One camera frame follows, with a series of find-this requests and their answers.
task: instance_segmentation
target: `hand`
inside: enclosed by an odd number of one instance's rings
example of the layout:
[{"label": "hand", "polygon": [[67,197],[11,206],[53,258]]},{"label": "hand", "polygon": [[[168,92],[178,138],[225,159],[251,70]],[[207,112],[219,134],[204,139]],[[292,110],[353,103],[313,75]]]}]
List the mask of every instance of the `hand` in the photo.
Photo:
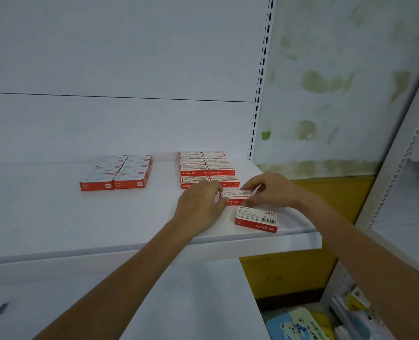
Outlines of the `hand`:
[{"label": "hand", "polygon": [[178,199],[173,220],[182,225],[191,237],[211,227],[227,206],[228,198],[214,203],[217,191],[223,191],[217,181],[202,180],[193,183]]},{"label": "hand", "polygon": [[257,204],[267,204],[281,208],[299,208],[305,200],[311,199],[313,194],[292,183],[283,175],[277,173],[263,173],[251,178],[241,189],[257,193],[241,203],[242,206],[252,207]]}]

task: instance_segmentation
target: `barcode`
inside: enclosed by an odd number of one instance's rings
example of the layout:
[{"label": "barcode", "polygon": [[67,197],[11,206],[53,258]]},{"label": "barcode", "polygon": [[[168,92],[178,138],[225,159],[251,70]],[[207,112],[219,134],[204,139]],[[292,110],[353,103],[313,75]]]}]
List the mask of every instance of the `barcode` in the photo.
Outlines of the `barcode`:
[{"label": "barcode", "polygon": [[269,223],[269,224],[275,224],[276,220],[275,219],[270,219],[270,218],[267,218],[267,217],[262,217],[262,222],[266,222],[266,223]]}]

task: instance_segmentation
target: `left hand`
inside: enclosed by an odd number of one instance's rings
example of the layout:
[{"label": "left hand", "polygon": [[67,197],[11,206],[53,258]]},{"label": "left hand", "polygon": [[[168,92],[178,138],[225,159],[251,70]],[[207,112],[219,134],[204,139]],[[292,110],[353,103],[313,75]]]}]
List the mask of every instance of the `left hand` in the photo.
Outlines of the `left hand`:
[{"label": "left hand", "polygon": [[172,220],[184,227],[191,237],[205,231],[217,221],[228,203],[228,198],[214,203],[218,191],[222,192],[223,188],[217,181],[193,183],[178,199]]}]

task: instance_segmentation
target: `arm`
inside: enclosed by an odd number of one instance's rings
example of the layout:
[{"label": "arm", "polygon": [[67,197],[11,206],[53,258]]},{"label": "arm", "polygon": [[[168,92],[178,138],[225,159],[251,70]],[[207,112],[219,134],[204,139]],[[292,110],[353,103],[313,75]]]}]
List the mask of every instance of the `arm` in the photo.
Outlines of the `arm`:
[{"label": "arm", "polygon": [[179,252],[221,215],[227,199],[214,204],[218,182],[202,180],[178,200],[172,220],[138,253],[78,300],[35,340],[118,339],[153,285]]},{"label": "arm", "polygon": [[265,173],[242,189],[245,206],[269,204],[304,214],[339,257],[396,339],[419,339],[419,273],[339,216],[321,198],[280,174]]}]

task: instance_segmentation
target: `white metal shelving unit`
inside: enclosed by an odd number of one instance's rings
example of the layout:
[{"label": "white metal shelving unit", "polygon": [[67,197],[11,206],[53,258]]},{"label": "white metal shelving unit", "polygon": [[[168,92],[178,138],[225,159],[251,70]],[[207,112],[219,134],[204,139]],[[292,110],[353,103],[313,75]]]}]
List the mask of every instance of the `white metal shelving unit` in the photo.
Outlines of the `white metal shelving unit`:
[{"label": "white metal shelving unit", "polygon": [[[173,215],[179,150],[251,162],[275,0],[0,0],[0,339],[30,339]],[[81,192],[105,154],[153,154],[145,189]],[[320,248],[218,222],[180,253],[122,339],[269,339],[240,256]]]},{"label": "white metal shelving unit", "polygon": [[[355,226],[419,271],[419,88]],[[321,299],[352,332],[337,297],[354,284],[339,261]]]}]

